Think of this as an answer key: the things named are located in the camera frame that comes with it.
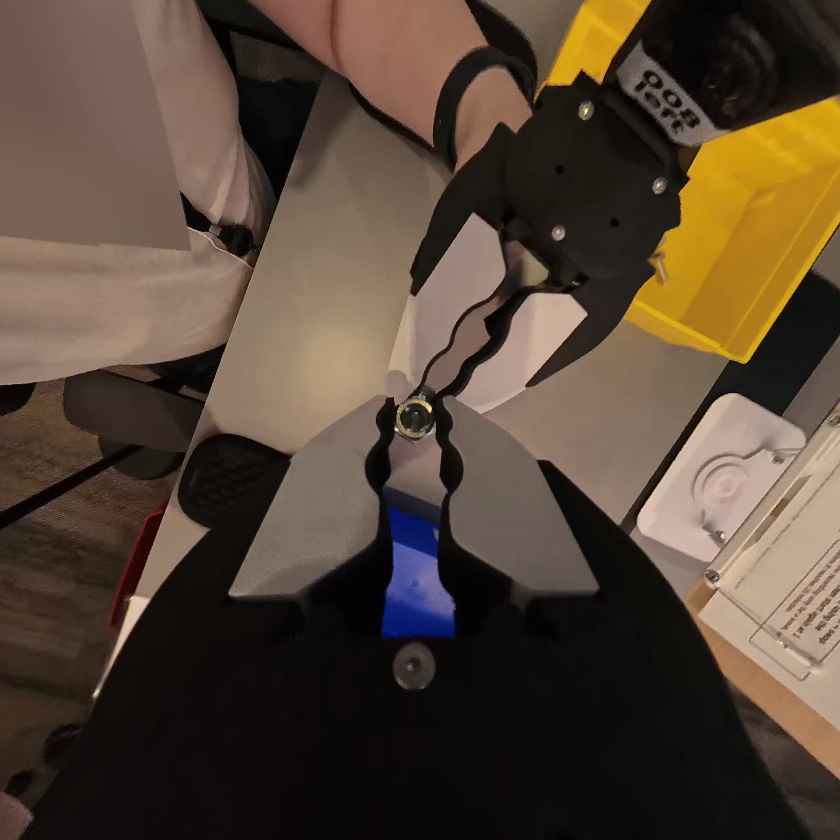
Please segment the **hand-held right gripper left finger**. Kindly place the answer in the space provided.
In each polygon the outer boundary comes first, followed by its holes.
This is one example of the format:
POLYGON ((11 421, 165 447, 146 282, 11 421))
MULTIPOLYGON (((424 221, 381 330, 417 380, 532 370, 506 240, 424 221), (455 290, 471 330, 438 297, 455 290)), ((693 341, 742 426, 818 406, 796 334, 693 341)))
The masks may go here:
POLYGON ((300 595, 374 546, 393 437, 394 400, 377 395, 300 448, 229 595, 300 595))

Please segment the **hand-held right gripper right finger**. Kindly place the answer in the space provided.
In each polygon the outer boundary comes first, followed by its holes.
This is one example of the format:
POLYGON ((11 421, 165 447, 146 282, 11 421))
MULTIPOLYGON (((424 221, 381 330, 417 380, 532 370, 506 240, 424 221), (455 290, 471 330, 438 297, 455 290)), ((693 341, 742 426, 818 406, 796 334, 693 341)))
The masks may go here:
POLYGON ((457 550, 530 597, 588 597, 599 584, 539 462, 454 396, 437 403, 439 476, 457 550))

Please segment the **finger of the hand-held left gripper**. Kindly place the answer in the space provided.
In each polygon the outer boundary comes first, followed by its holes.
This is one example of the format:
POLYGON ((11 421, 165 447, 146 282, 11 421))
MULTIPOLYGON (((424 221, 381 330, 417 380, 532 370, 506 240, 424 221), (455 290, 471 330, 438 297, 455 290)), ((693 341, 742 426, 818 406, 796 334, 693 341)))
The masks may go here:
POLYGON ((485 319, 486 342, 437 389, 478 413, 524 392, 560 346, 587 319, 571 294, 522 292, 485 319))
POLYGON ((519 246, 476 213, 469 216, 418 292, 412 292, 392 351, 392 396, 406 399, 454 345, 462 317, 496 308, 519 290, 519 246))

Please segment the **blue plastic bin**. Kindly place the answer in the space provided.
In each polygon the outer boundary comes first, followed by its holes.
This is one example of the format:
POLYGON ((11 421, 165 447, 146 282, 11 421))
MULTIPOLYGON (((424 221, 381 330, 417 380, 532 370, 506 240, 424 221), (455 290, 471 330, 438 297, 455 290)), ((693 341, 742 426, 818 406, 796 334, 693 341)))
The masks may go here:
POLYGON ((438 572, 440 509, 392 487, 384 490, 393 549, 383 638, 454 637, 455 602, 438 572))

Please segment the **steel hex nut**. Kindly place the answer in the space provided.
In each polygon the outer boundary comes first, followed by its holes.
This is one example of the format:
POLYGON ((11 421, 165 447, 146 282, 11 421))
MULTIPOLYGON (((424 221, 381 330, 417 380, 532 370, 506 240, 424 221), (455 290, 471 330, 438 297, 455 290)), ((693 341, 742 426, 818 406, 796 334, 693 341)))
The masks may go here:
POLYGON ((434 406, 424 395, 409 397, 396 407, 395 433, 411 443, 432 434, 435 423, 434 406))

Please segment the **yellow plastic bin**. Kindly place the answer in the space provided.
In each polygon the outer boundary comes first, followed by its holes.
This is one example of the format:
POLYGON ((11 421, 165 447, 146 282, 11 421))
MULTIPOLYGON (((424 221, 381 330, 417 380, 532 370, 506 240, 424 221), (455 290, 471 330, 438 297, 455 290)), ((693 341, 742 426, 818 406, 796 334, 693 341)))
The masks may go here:
POLYGON ((688 179, 669 282, 625 320, 749 361, 838 225, 838 2, 583 2, 545 84, 580 71, 645 110, 688 179))

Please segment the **person's left hand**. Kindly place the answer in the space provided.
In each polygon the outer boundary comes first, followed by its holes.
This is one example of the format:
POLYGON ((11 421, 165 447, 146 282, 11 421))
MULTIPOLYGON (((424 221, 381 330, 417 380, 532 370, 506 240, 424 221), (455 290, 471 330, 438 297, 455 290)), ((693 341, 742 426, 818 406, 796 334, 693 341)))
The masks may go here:
POLYGON ((499 124, 516 133, 531 115, 531 102, 509 69, 481 72, 467 87, 456 112, 455 172, 487 144, 499 124))

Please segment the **black wristband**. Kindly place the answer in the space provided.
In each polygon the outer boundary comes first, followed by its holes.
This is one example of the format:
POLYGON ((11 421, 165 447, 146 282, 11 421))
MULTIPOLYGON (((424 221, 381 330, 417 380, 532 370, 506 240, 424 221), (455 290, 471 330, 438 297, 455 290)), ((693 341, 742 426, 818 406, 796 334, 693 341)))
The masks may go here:
POLYGON ((458 160, 455 138, 461 101, 478 76, 494 69, 504 69, 515 81, 528 105, 533 103, 535 76, 522 60, 492 45, 473 49, 463 56, 448 73, 438 93, 434 112, 434 151, 452 173, 455 172, 458 160))

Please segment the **black desk chair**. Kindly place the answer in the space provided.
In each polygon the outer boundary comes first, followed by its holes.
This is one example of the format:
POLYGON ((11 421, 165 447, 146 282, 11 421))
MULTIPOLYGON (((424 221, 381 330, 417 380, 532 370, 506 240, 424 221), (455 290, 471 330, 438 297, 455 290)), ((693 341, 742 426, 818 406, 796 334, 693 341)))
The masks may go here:
POLYGON ((174 474, 190 448, 204 400, 173 381, 139 381, 110 371, 72 376, 63 390, 66 420, 98 439, 99 461, 2 511, 1 529, 19 522, 109 469, 136 480, 174 474))

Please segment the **person's torso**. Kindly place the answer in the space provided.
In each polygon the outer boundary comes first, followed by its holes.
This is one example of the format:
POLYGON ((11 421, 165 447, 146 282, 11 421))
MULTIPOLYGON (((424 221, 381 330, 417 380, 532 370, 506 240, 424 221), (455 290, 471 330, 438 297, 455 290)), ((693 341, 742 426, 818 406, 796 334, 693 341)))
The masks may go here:
MULTIPOLYGON (((261 245, 277 204, 239 122, 235 77, 196 2, 131 3, 179 190, 261 245)), ((252 275, 190 226, 186 251, 2 237, 2 385, 157 364, 227 340, 252 275)))

